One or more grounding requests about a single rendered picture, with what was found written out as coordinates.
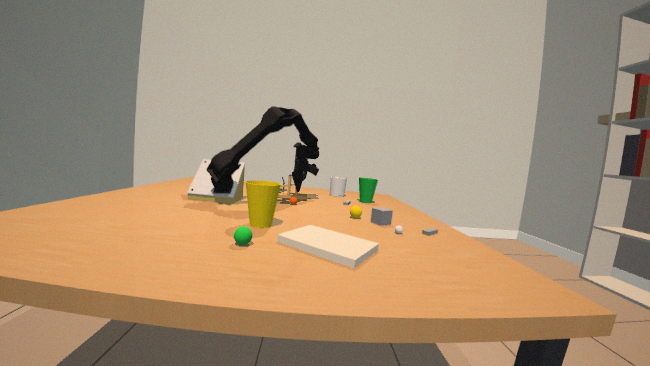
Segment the green cup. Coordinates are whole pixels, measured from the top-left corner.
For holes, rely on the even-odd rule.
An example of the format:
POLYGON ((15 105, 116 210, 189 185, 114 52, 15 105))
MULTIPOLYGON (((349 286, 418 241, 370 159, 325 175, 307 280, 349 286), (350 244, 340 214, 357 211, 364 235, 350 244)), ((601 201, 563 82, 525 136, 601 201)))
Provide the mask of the green cup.
POLYGON ((377 179, 359 178, 360 202, 372 203, 377 183, 377 179))

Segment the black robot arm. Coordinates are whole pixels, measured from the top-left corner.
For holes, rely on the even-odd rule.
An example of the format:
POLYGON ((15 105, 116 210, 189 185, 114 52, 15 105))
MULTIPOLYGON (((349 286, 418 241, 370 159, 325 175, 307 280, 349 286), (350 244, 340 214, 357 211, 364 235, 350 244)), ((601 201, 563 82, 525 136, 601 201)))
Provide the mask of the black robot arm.
POLYGON ((307 146, 297 142, 297 158, 317 159, 319 157, 318 138, 310 132, 300 113, 295 109, 270 107, 262 117, 260 124, 244 136, 230 150, 221 151, 211 160, 206 170, 212 176, 214 193, 231 193, 233 186, 232 174, 240 167, 238 165, 248 151, 258 144, 267 135, 286 126, 295 125, 299 132, 300 140, 307 146))

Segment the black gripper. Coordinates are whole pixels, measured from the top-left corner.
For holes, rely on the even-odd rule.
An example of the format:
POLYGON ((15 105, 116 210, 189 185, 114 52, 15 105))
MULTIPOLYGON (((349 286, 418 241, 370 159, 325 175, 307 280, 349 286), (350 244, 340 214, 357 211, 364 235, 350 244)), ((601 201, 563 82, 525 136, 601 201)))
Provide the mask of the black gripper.
POLYGON ((307 175, 307 172, 305 172, 306 164, 307 164, 306 158, 295 157, 295 166, 294 166, 294 171, 292 172, 292 178, 297 192, 300 191, 302 181, 306 179, 306 175, 307 175))

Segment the yellow cup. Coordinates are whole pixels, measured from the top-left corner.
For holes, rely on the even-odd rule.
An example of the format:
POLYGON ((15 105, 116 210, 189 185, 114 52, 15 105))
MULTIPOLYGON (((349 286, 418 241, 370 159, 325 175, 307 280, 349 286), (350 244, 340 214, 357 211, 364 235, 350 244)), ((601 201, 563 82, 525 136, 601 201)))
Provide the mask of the yellow cup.
POLYGON ((280 185, 270 181, 246 181, 251 226, 264 229, 271 227, 280 185))

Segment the green ball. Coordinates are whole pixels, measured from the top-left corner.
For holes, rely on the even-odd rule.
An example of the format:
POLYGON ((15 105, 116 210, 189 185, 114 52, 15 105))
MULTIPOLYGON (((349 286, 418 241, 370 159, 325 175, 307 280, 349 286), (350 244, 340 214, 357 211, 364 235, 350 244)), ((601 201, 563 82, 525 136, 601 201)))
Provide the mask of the green ball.
POLYGON ((252 239, 252 231, 246 226, 240 226, 234 233, 234 240, 239 245, 246 245, 252 239))

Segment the yellow ball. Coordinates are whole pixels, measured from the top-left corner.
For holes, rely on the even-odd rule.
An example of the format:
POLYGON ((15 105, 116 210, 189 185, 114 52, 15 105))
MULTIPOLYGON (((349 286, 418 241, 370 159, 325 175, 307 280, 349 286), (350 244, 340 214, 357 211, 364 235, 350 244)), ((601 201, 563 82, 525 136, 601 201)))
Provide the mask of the yellow ball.
POLYGON ((353 218, 359 218, 362 215, 362 209, 359 206, 353 206, 350 209, 350 215, 353 218))

